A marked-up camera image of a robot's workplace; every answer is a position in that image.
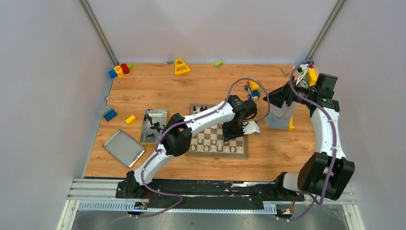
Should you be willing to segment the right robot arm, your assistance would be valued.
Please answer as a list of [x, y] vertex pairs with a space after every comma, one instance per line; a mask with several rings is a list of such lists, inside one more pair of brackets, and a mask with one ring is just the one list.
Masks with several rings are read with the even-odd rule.
[[273, 193], [279, 200], [297, 191], [338, 200], [354, 174], [354, 162], [347, 160], [339, 139], [339, 102], [332, 98], [337, 80], [320, 73], [310, 88], [288, 82], [263, 97], [277, 110], [306, 105], [316, 138], [316, 150], [299, 173], [282, 172], [276, 178]]

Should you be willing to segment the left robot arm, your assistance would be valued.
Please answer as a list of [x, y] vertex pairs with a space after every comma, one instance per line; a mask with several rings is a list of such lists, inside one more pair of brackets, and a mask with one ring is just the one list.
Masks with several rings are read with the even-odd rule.
[[203, 112], [187, 116], [174, 114], [158, 139], [154, 152], [140, 167], [126, 174], [127, 185], [121, 190], [135, 198], [143, 197], [155, 174], [169, 160], [186, 153], [195, 135], [214, 125], [222, 124], [225, 141], [259, 133], [258, 124], [246, 120], [256, 112], [257, 106], [253, 100], [242, 101], [238, 96], [230, 95]]

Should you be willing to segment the wooden chess board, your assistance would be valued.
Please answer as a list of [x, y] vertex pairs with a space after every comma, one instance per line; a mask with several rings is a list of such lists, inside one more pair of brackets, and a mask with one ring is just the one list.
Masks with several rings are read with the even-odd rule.
[[237, 137], [224, 141], [220, 123], [192, 137], [190, 148], [185, 155], [188, 157], [247, 159], [248, 137]]

